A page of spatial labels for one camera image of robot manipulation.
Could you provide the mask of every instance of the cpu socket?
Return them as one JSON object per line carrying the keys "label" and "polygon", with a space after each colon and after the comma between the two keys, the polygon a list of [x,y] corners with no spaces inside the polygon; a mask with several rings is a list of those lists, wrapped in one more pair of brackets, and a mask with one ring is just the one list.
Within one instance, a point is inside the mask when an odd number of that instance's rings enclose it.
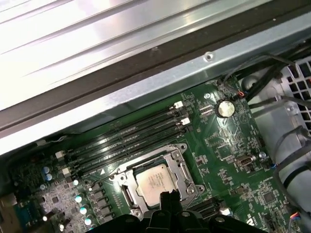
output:
{"label": "cpu socket", "polygon": [[204,192],[195,185],[182,154],[186,144],[167,145],[118,166],[110,180],[116,182],[130,207],[131,214],[143,214],[159,206],[160,193],[178,190],[182,206],[187,208]]}

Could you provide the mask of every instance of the metal grille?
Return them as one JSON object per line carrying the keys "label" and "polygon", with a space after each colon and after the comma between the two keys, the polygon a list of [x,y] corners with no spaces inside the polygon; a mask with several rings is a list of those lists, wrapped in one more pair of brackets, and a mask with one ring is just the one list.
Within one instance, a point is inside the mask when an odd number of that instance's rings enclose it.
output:
{"label": "metal grille", "polygon": [[[293,66],[289,66],[290,76],[287,77],[289,88],[295,98],[311,100],[311,57],[298,62],[299,72]],[[298,105],[301,116],[311,132],[311,108]]]}

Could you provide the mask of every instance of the ram slot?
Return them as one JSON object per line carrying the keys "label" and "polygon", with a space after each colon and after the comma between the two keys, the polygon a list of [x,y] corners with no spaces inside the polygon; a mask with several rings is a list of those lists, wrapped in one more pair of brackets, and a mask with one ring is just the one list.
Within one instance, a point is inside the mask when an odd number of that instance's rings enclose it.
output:
{"label": "ram slot", "polygon": [[141,144],[137,145],[137,147],[133,147],[133,150],[128,151],[126,153],[121,153],[121,154],[116,154],[116,155],[112,155],[110,156],[108,159],[105,159],[99,163],[94,164],[91,167],[88,167],[86,169],[82,169],[80,171],[77,172],[77,174],[79,176],[84,176],[86,174],[92,173],[94,171],[97,171],[98,169],[107,166],[111,163],[117,162],[119,160],[124,159],[125,157],[131,157],[134,158],[135,156],[140,156],[142,153],[144,153],[146,150],[150,149],[150,147],[154,147],[157,144],[161,144],[164,142],[170,142],[171,140],[174,140],[177,138],[177,136],[182,135],[184,132],[181,131],[173,131],[170,134],[167,135],[163,135],[162,133],[160,133],[161,135],[158,135],[160,139],[156,140],[156,141],[148,141],[145,140],[144,142],[142,142]]}
{"label": "ram slot", "polygon": [[162,119],[163,117],[165,119],[172,118],[172,117],[174,117],[174,114],[178,113],[178,112],[179,112],[179,110],[176,110],[176,109],[171,110],[171,111],[168,111],[168,109],[163,109],[159,112],[150,114],[150,115],[144,117],[143,119],[139,119],[139,120],[134,121],[130,124],[124,125],[118,129],[113,129],[107,133],[101,134],[101,135],[93,138],[92,140],[88,141],[87,143],[83,144],[82,146],[74,149],[74,151],[71,152],[69,154],[69,156],[73,156],[73,155],[76,155],[78,153],[84,152],[85,150],[87,150],[89,148],[92,148],[94,146],[100,145],[101,143],[105,143],[107,141],[113,140],[117,137],[126,136],[128,134],[135,133],[136,130],[139,130],[139,128],[145,124],[148,125],[148,123],[150,124],[150,122],[159,122],[161,120],[164,120],[164,119]]}
{"label": "ram slot", "polygon": [[149,125],[146,125],[143,128],[140,128],[137,132],[131,132],[129,134],[126,135],[126,137],[119,137],[119,138],[115,138],[112,141],[103,143],[103,144],[99,144],[96,145],[94,147],[89,147],[87,150],[84,150],[83,152],[80,152],[78,154],[76,154],[75,156],[71,156],[70,159],[72,161],[74,161],[76,158],[78,157],[87,157],[90,154],[96,155],[100,152],[104,151],[110,151],[109,148],[111,148],[111,150],[115,149],[115,147],[118,146],[123,146],[125,143],[129,143],[137,138],[139,138],[140,136],[143,136],[144,133],[147,133],[149,131],[153,131],[153,130],[157,130],[158,128],[168,125],[168,124],[172,124],[175,125],[176,122],[178,122],[179,119],[177,118],[169,118],[169,119],[163,119],[160,122],[154,122],[151,123]]}
{"label": "ram slot", "polygon": [[130,143],[124,143],[120,147],[113,148],[113,150],[107,150],[103,153],[100,152],[96,156],[94,155],[90,156],[87,160],[81,160],[79,162],[76,162],[75,164],[78,164],[78,163],[83,164],[83,167],[86,167],[92,162],[98,159],[105,158],[107,156],[115,156],[121,153],[131,153],[131,150],[134,150],[135,147],[137,146],[143,145],[144,143],[149,142],[149,141],[157,140],[157,137],[168,134],[171,131],[179,131],[180,130],[179,127],[180,126],[176,126],[174,124],[174,125],[167,125],[165,127],[158,128],[157,130],[148,132],[148,134],[146,134],[144,137],[137,138],[135,141],[131,141]]}
{"label": "ram slot", "polygon": [[76,161],[76,164],[88,164],[91,163],[94,160],[97,160],[99,158],[105,157],[107,155],[117,153],[118,151],[124,152],[124,150],[128,150],[131,148],[131,146],[138,144],[141,140],[146,140],[148,137],[152,137],[153,135],[157,133],[163,133],[169,129],[173,129],[176,127],[176,122],[170,122],[166,125],[163,125],[161,127],[152,128],[152,130],[145,131],[144,133],[141,133],[139,135],[131,136],[128,138],[122,139],[117,144],[110,145],[108,147],[102,148],[92,154],[84,155],[82,159],[79,161]]}

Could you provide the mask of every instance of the green circuit board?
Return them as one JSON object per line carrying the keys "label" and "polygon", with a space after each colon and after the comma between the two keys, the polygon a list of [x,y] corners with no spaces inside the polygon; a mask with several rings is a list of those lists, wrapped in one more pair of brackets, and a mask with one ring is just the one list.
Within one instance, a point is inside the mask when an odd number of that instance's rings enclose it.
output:
{"label": "green circuit board", "polygon": [[[234,78],[229,84],[239,87]],[[247,102],[233,96],[217,80],[209,81],[32,155],[11,169],[23,228],[40,224],[54,211],[51,232],[61,232],[59,224],[70,219],[63,231],[82,233],[130,213],[122,189],[109,175],[126,161],[185,143],[183,157],[193,181],[205,187],[190,207],[217,197],[234,218],[286,233],[290,215],[272,178],[271,160],[259,156],[267,151]],[[216,113],[221,100],[234,104],[231,117]],[[176,103],[182,107],[174,108]],[[180,124],[185,118],[190,122]],[[242,165],[243,158],[251,162]],[[77,196],[82,200],[75,201]],[[79,211],[84,207],[86,214]]]}

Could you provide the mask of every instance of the black cable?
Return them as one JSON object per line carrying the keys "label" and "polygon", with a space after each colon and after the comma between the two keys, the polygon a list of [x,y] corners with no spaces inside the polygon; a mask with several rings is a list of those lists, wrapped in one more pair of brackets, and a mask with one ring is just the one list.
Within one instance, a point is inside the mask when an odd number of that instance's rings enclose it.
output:
{"label": "black cable", "polygon": [[[299,105],[305,106],[307,108],[311,108],[311,101],[301,100],[301,99],[298,99],[298,98],[295,98],[295,97],[290,97],[290,96],[280,96],[280,98],[282,100],[291,101],[291,102],[297,103]],[[264,100],[262,102],[259,102],[259,103],[250,104],[249,108],[253,109],[253,108],[263,107],[265,105],[274,103],[276,101],[277,101],[277,98],[269,98],[269,99],[266,99],[266,100]]]}
{"label": "black cable", "polygon": [[274,150],[273,150],[272,155],[271,155],[271,159],[272,159],[273,163],[276,163],[276,155],[277,155],[278,149],[280,148],[280,146],[282,145],[284,140],[291,134],[294,134],[294,133],[299,134],[302,129],[303,129],[303,127],[300,125],[300,126],[296,127],[295,129],[290,130],[287,133],[283,134],[279,138],[279,140],[276,142],[276,145],[275,145]]}
{"label": "black cable", "polygon": [[[298,53],[294,53],[289,57],[290,60],[295,61],[300,59],[301,57],[306,57],[311,53],[311,48],[308,47],[303,51],[299,51]],[[271,81],[273,77],[275,77],[285,65],[283,63],[276,63],[274,66],[270,67],[268,71],[258,80],[258,82],[254,83],[254,85],[248,91],[247,96],[245,97],[247,101],[250,101],[253,97],[259,94],[260,91]]]}
{"label": "black cable", "polygon": [[293,163],[294,161],[296,161],[297,159],[300,159],[301,157],[303,157],[305,154],[307,154],[308,152],[311,151],[311,143],[307,142],[307,144],[305,146],[303,146],[302,148],[296,150],[295,152],[293,152],[292,154],[290,154],[286,159],[284,159],[275,169],[274,173],[273,173],[273,177],[275,179],[275,182],[277,183],[279,189],[282,191],[282,193],[286,196],[288,202],[292,205],[294,205],[295,207],[298,208],[299,212],[307,215],[308,217],[311,217],[307,211],[305,211],[293,198],[292,196],[288,193],[287,189],[284,187],[280,176],[279,176],[279,172],[287,167],[289,164]]}
{"label": "black cable", "polygon": [[266,99],[264,101],[261,101],[261,102],[258,102],[258,103],[253,103],[253,104],[250,104],[249,105],[249,108],[250,109],[253,109],[253,108],[260,108],[260,107],[263,107],[265,105],[269,105],[271,103],[274,103],[276,102],[276,98],[269,98],[269,99]]}
{"label": "black cable", "polygon": [[279,62],[282,62],[282,63],[284,63],[284,64],[291,65],[291,66],[295,66],[295,62],[292,62],[291,60],[288,60],[288,59],[286,59],[286,58],[279,57],[279,56],[277,56],[277,55],[273,55],[273,54],[269,54],[269,53],[262,53],[262,54],[259,54],[259,55],[255,56],[255,57],[251,57],[250,59],[248,59],[248,60],[244,61],[243,63],[239,64],[239,65],[238,65],[237,67],[235,67],[231,72],[227,73],[226,76],[225,76],[225,78],[224,78],[224,80],[223,80],[223,85],[224,85],[226,88],[228,88],[229,90],[238,93],[239,90],[237,90],[237,89],[235,89],[235,88],[229,86],[229,85],[226,83],[227,80],[228,80],[235,72],[237,72],[238,70],[240,70],[240,69],[241,69],[242,67],[244,67],[245,65],[249,64],[250,62],[252,62],[252,61],[254,61],[254,60],[256,60],[256,59],[258,59],[258,58],[260,58],[260,57],[265,57],[265,56],[270,57],[270,58],[272,58],[272,59],[274,59],[274,60],[277,60],[277,61],[279,61]]}
{"label": "black cable", "polygon": [[288,177],[286,177],[286,179],[285,179],[285,181],[284,181],[284,183],[283,183],[284,187],[287,189],[288,186],[290,185],[290,183],[293,181],[293,179],[294,179],[297,175],[299,175],[300,173],[302,173],[302,172],[304,172],[304,171],[308,171],[308,170],[310,170],[310,167],[307,166],[307,165],[303,165],[303,166],[297,168],[296,170],[294,170],[292,173],[290,173],[290,174],[288,175]]}
{"label": "black cable", "polygon": [[[294,48],[292,48],[286,52],[278,54],[278,56],[289,58],[290,56],[292,56],[296,52],[301,52],[305,49],[308,49],[310,47],[310,44],[311,44],[311,39],[307,40],[305,43],[297,45],[296,47],[294,47]],[[243,78],[259,71],[259,70],[273,66],[273,65],[275,65],[275,63],[276,62],[274,59],[267,59],[267,60],[264,60],[262,62],[258,62],[256,64],[250,65],[244,69],[237,71],[237,73],[236,73],[237,79],[241,80],[241,79],[243,79]]]}

